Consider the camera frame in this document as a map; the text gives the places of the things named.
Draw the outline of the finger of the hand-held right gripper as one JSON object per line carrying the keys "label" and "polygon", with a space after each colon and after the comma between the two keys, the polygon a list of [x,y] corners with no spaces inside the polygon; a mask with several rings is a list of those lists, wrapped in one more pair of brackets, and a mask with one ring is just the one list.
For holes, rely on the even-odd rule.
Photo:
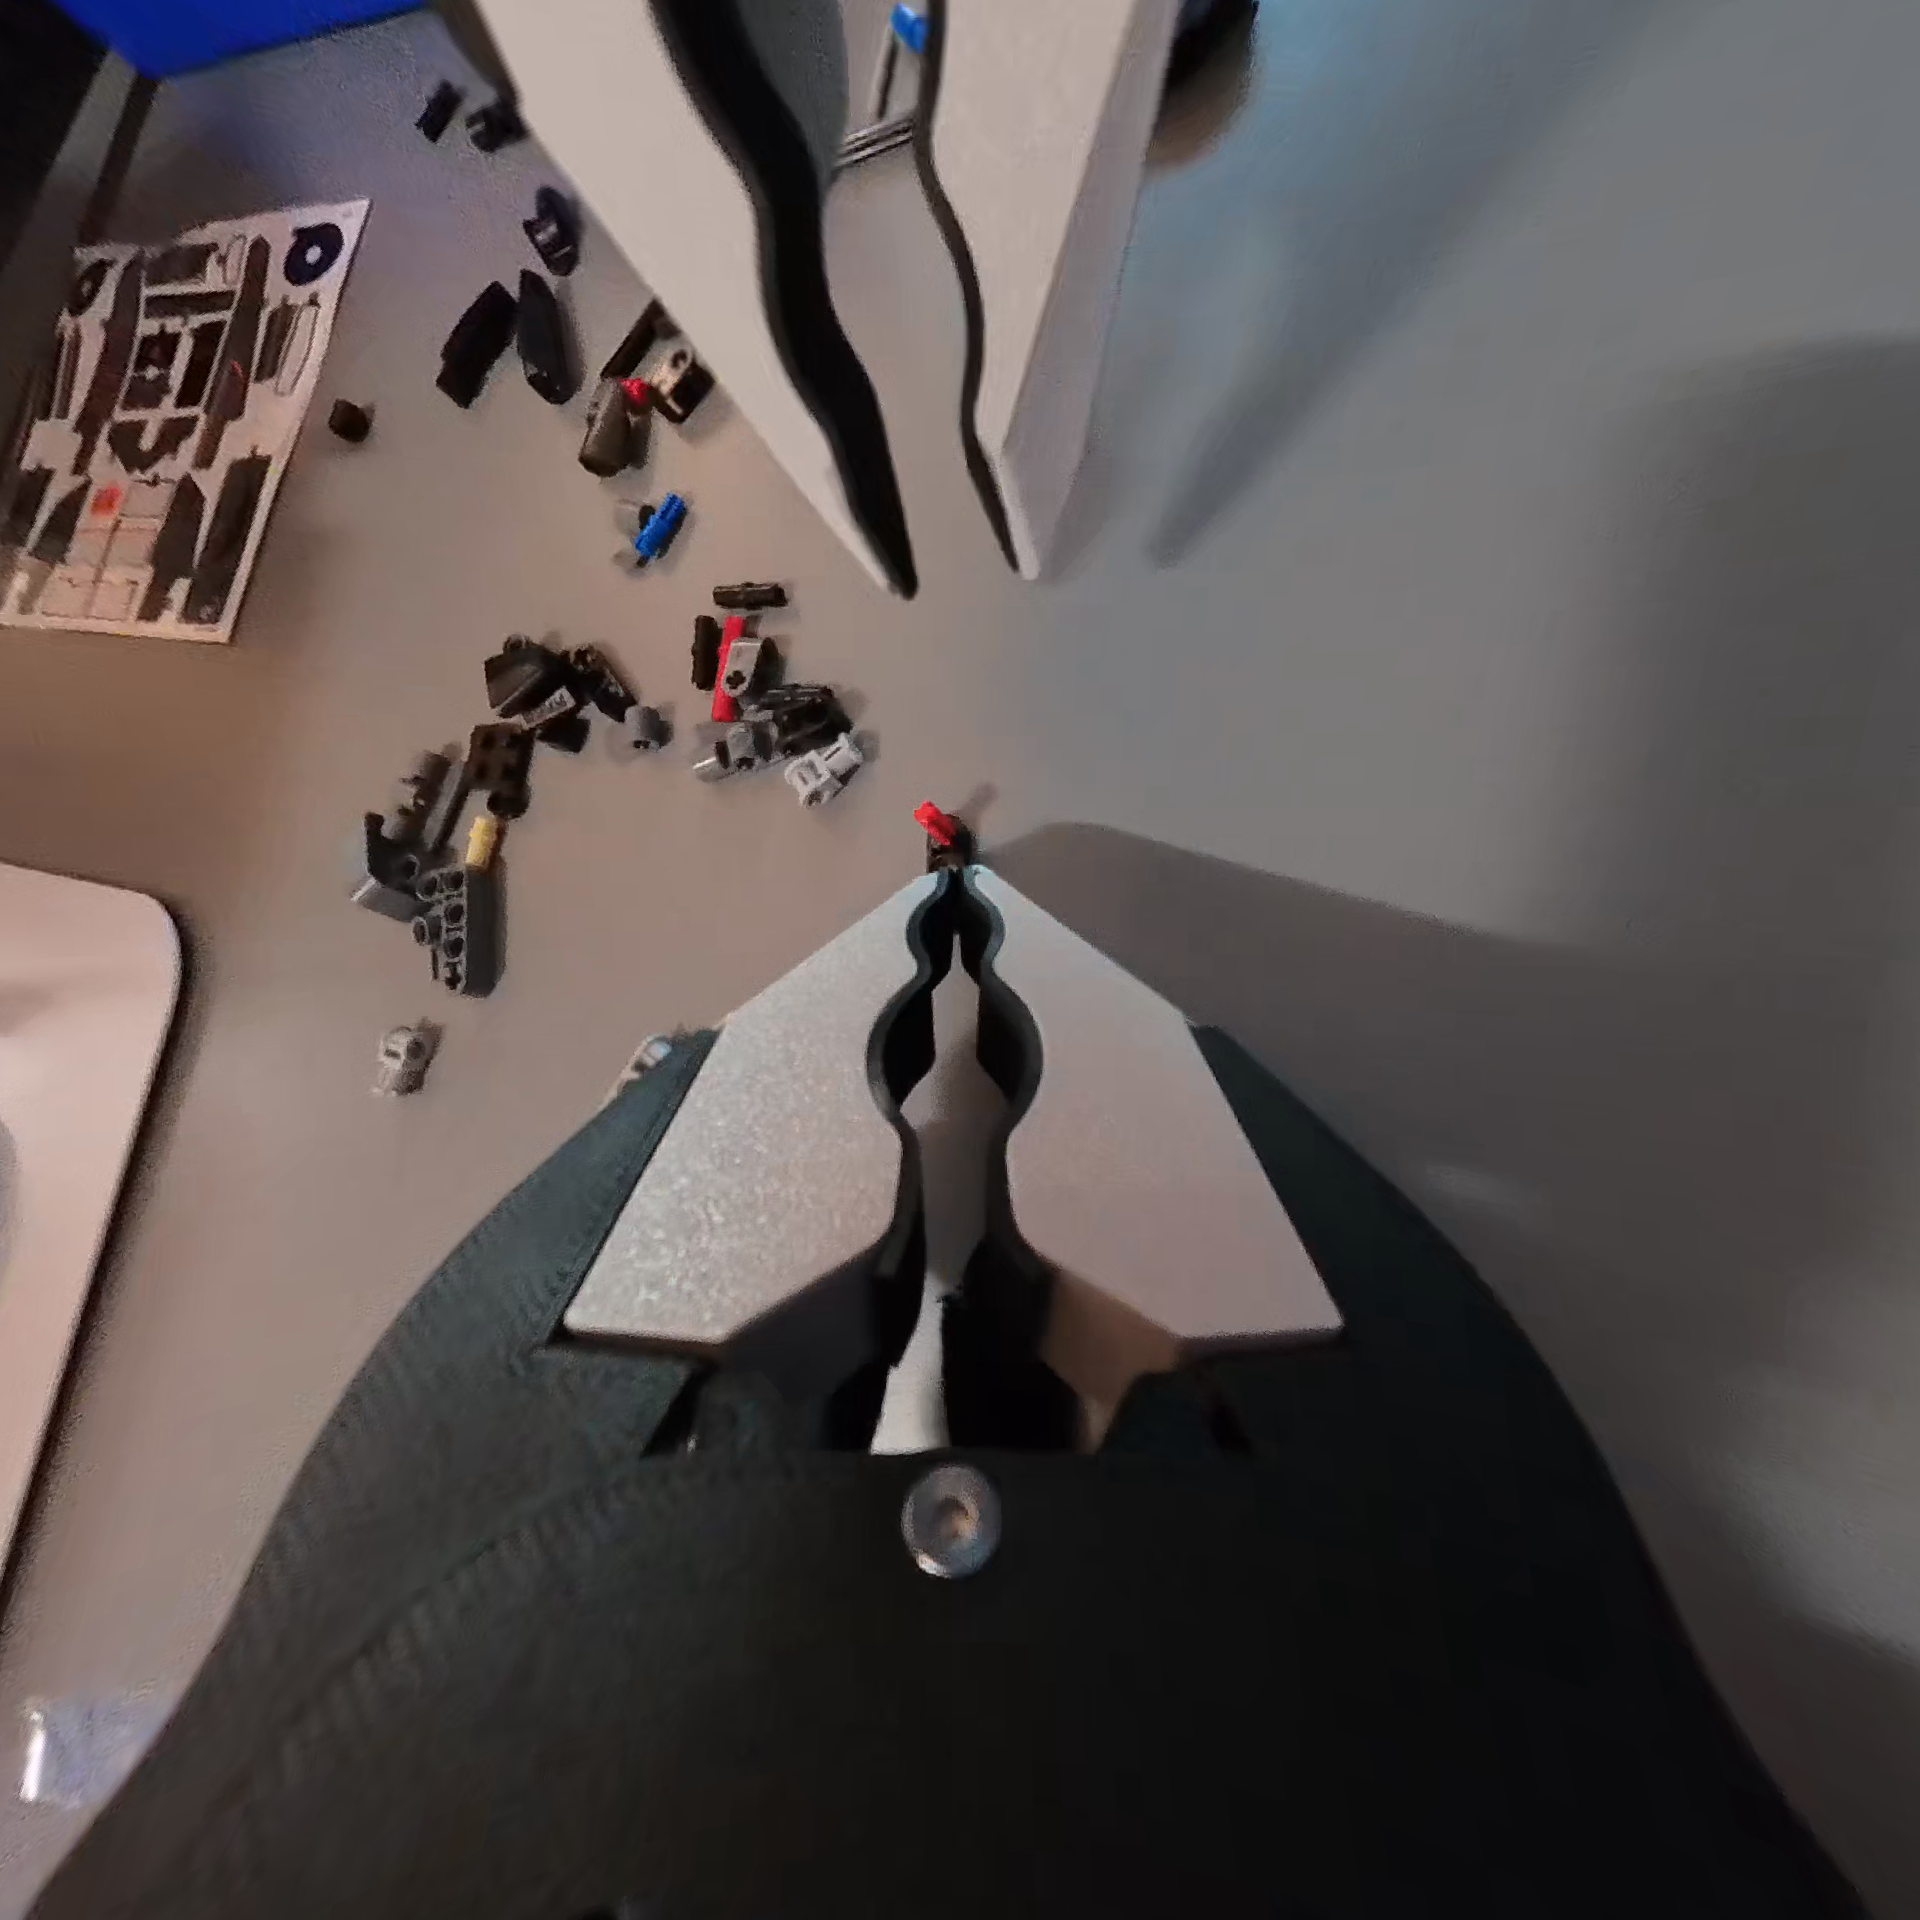
{"label": "finger of the hand-held right gripper", "polygon": [[918,570],[877,392],[831,301],[847,129],[834,2],[477,6],[519,106],[639,284],[847,553]]}
{"label": "finger of the hand-held right gripper", "polygon": [[1080,468],[1179,4],[928,4],[915,154],[965,313],[957,428],[1037,581]]}

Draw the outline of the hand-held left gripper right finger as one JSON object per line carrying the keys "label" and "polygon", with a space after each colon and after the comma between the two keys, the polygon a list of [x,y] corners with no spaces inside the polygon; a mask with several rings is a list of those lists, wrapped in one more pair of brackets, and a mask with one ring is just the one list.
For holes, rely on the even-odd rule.
{"label": "hand-held left gripper right finger", "polygon": [[990,869],[955,881],[1003,1100],[955,1295],[955,1422],[1076,1425],[1143,1377],[1344,1329],[1189,1017]]}

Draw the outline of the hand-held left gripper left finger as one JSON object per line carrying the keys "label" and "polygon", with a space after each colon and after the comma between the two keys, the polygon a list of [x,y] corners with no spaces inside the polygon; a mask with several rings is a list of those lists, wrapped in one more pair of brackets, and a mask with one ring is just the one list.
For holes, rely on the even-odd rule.
{"label": "hand-held left gripper left finger", "polygon": [[926,873],[712,1028],[564,1306],[572,1340],[758,1375],[834,1448],[872,1441],[920,1311],[908,1093],[935,1055],[955,881]]}

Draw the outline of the scattered loose lego pieces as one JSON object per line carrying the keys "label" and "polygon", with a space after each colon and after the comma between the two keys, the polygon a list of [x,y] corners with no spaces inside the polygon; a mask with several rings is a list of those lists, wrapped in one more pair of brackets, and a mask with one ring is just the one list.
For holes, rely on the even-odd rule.
{"label": "scattered loose lego pieces", "polygon": [[[467,406],[515,350],[533,392],[564,401],[579,391],[557,278],[581,263],[582,216],[572,197],[541,184],[523,233],[539,270],[517,289],[488,284],[454,321],[439,358],[439,391]],[[712,374],[680,345],[680,327],[652,300],[603,362],[584,416],[581,466],[591,477],[639,468],[655,420],[683,425],[712,391]],[[695,770],[730,778],[778,765],[805,807],[834,800],[867,756],[831,687],[787,679],[760,618],[789,605],[781,582],[720,582],[693,621],[691,682],[711,698],[711,748]],[[506,965],[498,842],[530,805],[538,748],[581,752],[594,716],[615,741],[652,754],[671,741],[669,716],[646,704],[594,644],[557,647],[507,636],[484,661],[487,722],[464,754],[426,752],[386,812],[363,818],[349,898],[408,927],[432,978],[460,998],[488,997]]]}

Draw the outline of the lego sticker sheet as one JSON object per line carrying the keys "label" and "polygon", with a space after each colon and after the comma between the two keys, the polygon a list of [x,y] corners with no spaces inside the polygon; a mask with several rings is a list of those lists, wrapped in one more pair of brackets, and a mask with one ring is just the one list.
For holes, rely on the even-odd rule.
{"label": "lego sticker sheet", "polygon": [[229,641],[367,199],[75,253],[5,436],[8,630]]}

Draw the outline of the blue storage bin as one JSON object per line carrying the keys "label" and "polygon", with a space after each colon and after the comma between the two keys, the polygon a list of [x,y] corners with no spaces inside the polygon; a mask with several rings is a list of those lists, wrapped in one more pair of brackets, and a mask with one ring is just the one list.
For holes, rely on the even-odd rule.
{"label": "blue storage bin", "polygon": [[356,29],[427,2],[58,2],[144,80]]}

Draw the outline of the white desk stand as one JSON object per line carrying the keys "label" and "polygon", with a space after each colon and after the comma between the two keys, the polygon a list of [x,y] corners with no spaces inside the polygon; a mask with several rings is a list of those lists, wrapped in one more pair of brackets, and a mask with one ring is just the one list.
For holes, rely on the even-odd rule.
{"label": "white desk stand", "polygon": [[176,1021],[156,898],[3,869],[3,1559]]}

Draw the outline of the small empty clear bag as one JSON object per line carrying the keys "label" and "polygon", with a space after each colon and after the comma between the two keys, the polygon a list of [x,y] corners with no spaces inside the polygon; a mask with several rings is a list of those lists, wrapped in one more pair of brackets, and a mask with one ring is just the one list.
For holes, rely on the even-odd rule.
{"label": "small empty clear bag", "polygon": [[101,1805],[141,1762],[166,1711],[151,1690],[30,1697],[15,1800],[75,1812]]}

